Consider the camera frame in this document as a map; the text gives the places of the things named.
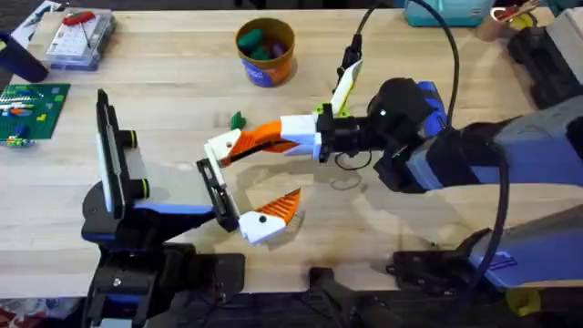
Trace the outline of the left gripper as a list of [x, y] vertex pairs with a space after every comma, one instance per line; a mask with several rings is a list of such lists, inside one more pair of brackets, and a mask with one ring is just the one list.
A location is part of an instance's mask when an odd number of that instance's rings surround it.
[[145, 161], [139, 149], [100, 150], [101, 180], [83, 201], [81, 236], [101, 247], [155, 247], [215, 220], [238, 229], [251, 245], [282, 232], [300, 204], [301, 190], [239, 216], [212, 172], [210, 162], [228, 166], [240, 139], [234, 129], [210, 138], [207, 159], [183, 167]]

